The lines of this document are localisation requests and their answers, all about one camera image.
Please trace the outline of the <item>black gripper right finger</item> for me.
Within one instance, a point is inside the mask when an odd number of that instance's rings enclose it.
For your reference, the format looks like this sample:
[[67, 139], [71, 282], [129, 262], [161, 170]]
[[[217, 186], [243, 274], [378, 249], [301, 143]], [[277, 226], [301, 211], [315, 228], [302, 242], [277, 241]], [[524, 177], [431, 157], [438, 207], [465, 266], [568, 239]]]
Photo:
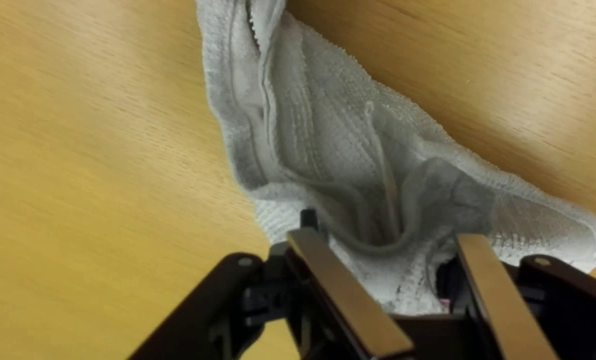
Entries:
[[460, 235], [441, 360], [596, 360], [596, 278], [548, 255], [505, 265], [486, 237]]

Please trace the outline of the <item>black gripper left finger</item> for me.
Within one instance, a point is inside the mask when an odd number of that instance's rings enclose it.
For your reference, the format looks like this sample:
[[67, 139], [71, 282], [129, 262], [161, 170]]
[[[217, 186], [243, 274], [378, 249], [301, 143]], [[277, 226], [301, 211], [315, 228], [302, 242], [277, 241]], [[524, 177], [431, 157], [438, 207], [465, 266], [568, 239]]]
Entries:
[[240, 360], [284, 320], [301, 360], [412, 360], [415, 341], [380, 309], [315, 228], [292, 230], [266, 261], [225, 257], [143, 341], [131, 360]]

